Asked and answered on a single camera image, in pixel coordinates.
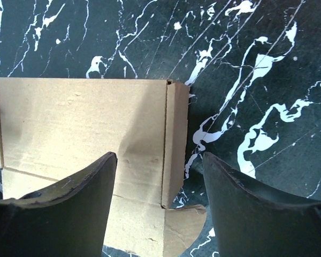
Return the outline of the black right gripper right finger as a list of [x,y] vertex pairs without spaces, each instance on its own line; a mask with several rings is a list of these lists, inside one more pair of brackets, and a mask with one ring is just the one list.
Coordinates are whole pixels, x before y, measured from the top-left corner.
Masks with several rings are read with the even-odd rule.
[[321,256],[321,201],[293,195],[203,156],[220,256]]

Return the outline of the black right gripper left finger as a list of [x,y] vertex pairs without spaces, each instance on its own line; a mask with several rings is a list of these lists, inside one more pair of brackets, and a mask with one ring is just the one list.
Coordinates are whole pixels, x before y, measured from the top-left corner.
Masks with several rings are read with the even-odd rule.
[[0,256],[100,256],[117,156],[22,198],[0,200]]

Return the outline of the brown cardboard box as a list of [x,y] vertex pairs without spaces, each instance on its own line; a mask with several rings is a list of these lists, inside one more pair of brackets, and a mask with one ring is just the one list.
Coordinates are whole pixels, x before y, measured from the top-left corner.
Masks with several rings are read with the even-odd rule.
[[3,199],[117,156],[103,246],[179,256],[199,236],[201,205],[171,208],[184,183],[189,87],[173,80],[0,78]]

